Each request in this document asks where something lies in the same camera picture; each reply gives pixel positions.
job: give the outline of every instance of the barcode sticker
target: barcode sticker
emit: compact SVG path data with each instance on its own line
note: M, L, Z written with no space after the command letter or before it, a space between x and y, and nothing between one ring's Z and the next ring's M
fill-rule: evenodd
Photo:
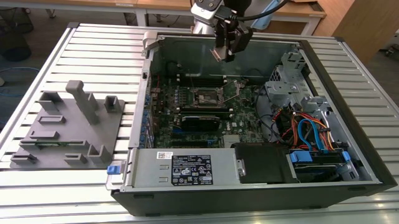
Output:
M169 160L172 159L173 152L157 152L156 159L158 160Z
M133 7L133 4L116 3L116 6L128 6L128 7Z

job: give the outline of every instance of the power supply label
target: power supply label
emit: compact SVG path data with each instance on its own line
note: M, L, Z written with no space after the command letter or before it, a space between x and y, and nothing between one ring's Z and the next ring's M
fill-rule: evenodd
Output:
M173 155L173 186L213 184L211 155Z

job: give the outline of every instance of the sticker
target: sticker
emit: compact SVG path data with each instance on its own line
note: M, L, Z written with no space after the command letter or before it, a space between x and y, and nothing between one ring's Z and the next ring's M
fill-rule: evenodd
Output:
M128 7L133 7L133 4L116 3L116 6L128 6Z
M157 152L156 158L158 160L169 160L172 158L173 152Z
M213 184L211 155L172 156L173 186Z
M311 17L323 17L323 15L309 14Z

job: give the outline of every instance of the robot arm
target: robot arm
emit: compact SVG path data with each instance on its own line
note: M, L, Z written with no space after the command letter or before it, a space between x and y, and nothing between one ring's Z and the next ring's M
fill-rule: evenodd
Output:
M273 13L289 0L259 15L244 17L252 0L196 0L191 13L197 22L215 29L215 48L211 50L217 61L231 62L235 53L243 51L249 43L253 31L244 21L259 19Z

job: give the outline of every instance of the wooden panel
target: wooden panel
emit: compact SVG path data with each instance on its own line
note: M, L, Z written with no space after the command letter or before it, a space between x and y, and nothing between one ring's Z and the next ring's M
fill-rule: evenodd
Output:
M367 63L399 28L397 0L356 0L333 36L341 36L363 63Z
M296 34L300 35L304 29L304 22L271 21L267 29L259 30L261 33Z
M29 3L50 3L62 5L81 5L81 6L110 6L116 7L117 3L136 6L137 0L12 0Z
M355 0L317 0L317 2L327 13L327 16L320 21L313 35L332 36Z
M319 4L328 16L313 35L343 37L367 63L399 28L399 1L319 0Z
M189 10L189 0L137 0L138 8L157 8L171 10ZM324 12L313 11L308 3L288 2L283 8L280 8L275 15L279 16L316 16L324 17Z

